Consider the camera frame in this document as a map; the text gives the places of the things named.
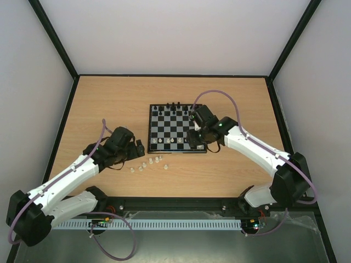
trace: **white cable tray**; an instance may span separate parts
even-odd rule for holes
[[[241,230],[240,220],[165,220],[165,219],[127,219],[134,230]],[[57,230],[90,230],[91,220],[71,219],[62,222]],[[121,220],[103,223],[95,230],[128,230]]]

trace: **black wire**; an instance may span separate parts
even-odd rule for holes
[[[220,151],[220,144],[219,144],[219,142],[217,142],[217,145],[218,145],[218,150],[217,150],[217,152],[219,152],[219,151]],[[210,148],[208,148],[208,144],[206,144],[206,148],[207,148],[210,152],[217,153],[217,152],[211,151]]]
[[[122,167],[121,168],[118,168],[118,169],[116,169],[116,168],[112,168],[112,167],[108,167],[109,169],[112,169],[112,170],[116,170],[116,171],[119,171],[119,170],[122,170],[122,168],[123,168],[123,166],[124,166],[124,163],[125,163],[125,161],[124,160],[122,160]]]
[[[102,138],[102,139],[101,139],[101,142],[103,142],[104,140],[106,140],[106,139],[108,139],[108,138],[109,138],[108,136],[107,136],[107,137]]]

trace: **black and white checkered board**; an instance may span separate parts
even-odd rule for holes
[[[159,106],[164,107],[161,115]],[[177,108],[177,104],[175,106],[173,114],[172,105],[169,108],[166,104],[150,105],[148,153],[206,153],[205,145],[190,147],[186,141],[186,131],[194,129],[194,123],[189,119],[190,111],[185,111],[184,107],[190,109],[192,104],[180,104],[180,108]]]

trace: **black corner post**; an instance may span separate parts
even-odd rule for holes
[[[278,72],[280,71],[281,67],[283,66],[285,60],[289,56],[291,50],[295,46],[296,42],[300,38],[303,30],[307,26],[309,20],[313,16],[314,12],[316,11],[318,5],[320,4],[321,0],[311,0],[303,13],[302,17],[300,18],[300,21],[298,22],[297,26],[295,27],[294,31],[292,32],[292,35],[288,42],[285,45],[285,48],[283,49],[282,53],[280,54],[277,62],[275,63],[269,78],[271,81],[275,79],[275,77],[278,75]]]
[[[28,0],[29,3],[31,4],[34,12],[36,13],[37,17],[39,18],[39,21],[42,23],[46,33],[48,34],[49,38],[53,42],[57,52],[59,53],[60,57],[62,58],[62,61],[66,65],[69,73],[71,74],[73,79],[76,79],[78,77],[78,73],[72,64],[70,58],[67,55],[67,52],[62,45],[58,35],[55,32],[55,29],[53,25],[51,24],[48,16],[46,15],[42,5],[40,4],[39,0]]]
[[[293,154],[294,150],[293,150],[293,147],[291,144],[290,135],[289,135],[289,132],[287,130],[287,126],[286,126],[285,119],[284,119],[284,116],[283,116],[283,113],[282,113],[282,110],[280,107],[278,96],[276,94],[276,91],[275,91],[275,88],[273,85],[273,81],[269,77],[266,77],[265,82],[266,82],[266,85],[268,88],[268,94],[270,97],[270,101],[272,103],[272,108],[274,111],[275,119],[276,119],[276,122],[278,124],[278,130],[280,133],[281,141],[283,143],[284,151],[286,151],[290,154]]]

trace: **robotic arm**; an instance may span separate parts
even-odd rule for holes
[[[78,196],[62,199],[105,168],[145,155],[141,141],[137,140],[135,145],[133,133],[124,127],[116,128],[109,138],[104,139],[107,139],[105,144],[98,145],[90,157],[96,143],[88,145],[69,167],[45,184],[27,194],[19,190],[11,196],[6,223],[11,226],[28,205],[14,226],[16,234],[28,246],[39,243],[53,227],[67,219],[93,210],[102,211],[106,207],[107,196],[95,186]]]
[[[195,129],[188,130],[187,133],[190,145],[210,144],[216,141],[218,146],[227,146],[247,156],[273,178],[272,183],[250,186],[242,193],[244,201],[240,204],[240,208],[244,213],[250,208],[269,203],[290,207],[309,188],[309,184],[296,170],[283,161],[289,160],[310,178],[306,159],[300,153],[290,155],[269,146],[245,131],[237,121],[229,117],[218,120],[206,105],[193,111],[190,119],[195,123]]]

